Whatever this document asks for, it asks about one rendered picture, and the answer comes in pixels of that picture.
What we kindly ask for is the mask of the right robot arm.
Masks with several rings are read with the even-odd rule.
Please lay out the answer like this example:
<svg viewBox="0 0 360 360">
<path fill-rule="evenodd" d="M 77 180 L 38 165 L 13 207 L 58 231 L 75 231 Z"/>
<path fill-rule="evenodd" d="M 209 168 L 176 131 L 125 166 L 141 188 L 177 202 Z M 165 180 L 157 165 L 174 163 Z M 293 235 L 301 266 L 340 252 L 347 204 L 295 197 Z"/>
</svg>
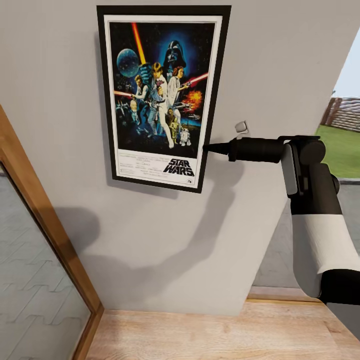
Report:
<svg viewBox="0 0 360 360">
<path fill-rule="evenodd" d="M 281 161 L 291 199 L 293 273 L 301 289 L 323 302 L 360 341 L 360 258 L 348 232 L 337 197 L 338 179 L 326 163 L 319 135 L 251 138 L 248 120 L 235 125 L 241 133 L 229 143 L 203 149 L 253 162 Z M 284 143 L 285 140 L 290 142 Z"/>
</svg>

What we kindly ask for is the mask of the poster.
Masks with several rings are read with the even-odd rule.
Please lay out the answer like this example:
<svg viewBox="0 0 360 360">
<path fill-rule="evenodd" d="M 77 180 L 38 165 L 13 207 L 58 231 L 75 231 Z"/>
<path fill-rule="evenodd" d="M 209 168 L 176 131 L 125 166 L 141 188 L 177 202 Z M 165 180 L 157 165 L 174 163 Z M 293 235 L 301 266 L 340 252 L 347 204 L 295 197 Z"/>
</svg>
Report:
<svg viewBox="0 0 360 360">
<path fill-rule="evenodd" d="M 97 5 L 112 179 L 202 193 L 232 5 Z"/>
</svg>

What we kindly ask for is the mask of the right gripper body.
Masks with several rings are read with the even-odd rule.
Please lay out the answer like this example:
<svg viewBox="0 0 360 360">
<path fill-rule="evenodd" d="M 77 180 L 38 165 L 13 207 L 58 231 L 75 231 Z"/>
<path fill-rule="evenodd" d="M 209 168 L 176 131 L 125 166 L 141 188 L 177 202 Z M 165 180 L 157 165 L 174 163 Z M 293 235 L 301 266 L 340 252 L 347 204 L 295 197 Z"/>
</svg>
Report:
<svg viewBox="0 0 360 360">
<path fill-rule="evenodd" d="M 241 139 L 236 139 L 235 137 L 230 141 L 229 161 L 264 162 L 262 161 L 262 157 L 264 154 L 265 141 L 266 139 L 264 138 L 242 137 Z"/>
</svg>

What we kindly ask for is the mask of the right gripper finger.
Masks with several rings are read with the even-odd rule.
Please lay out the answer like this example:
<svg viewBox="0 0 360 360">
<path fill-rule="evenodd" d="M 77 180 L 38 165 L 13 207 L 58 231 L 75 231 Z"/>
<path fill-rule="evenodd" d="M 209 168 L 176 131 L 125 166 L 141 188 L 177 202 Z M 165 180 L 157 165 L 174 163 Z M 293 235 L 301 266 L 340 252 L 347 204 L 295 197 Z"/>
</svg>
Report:
<svg viewBox="0 0 360 360">
<path fill-rule="evenodd" d="M 219 154 L 228 155 L 230 153 L 230 146 L 231 143 L 219 143 L 219 144 L 210 144 L 210 145 L 204 145 L 203 149 Z"/>
</svg>

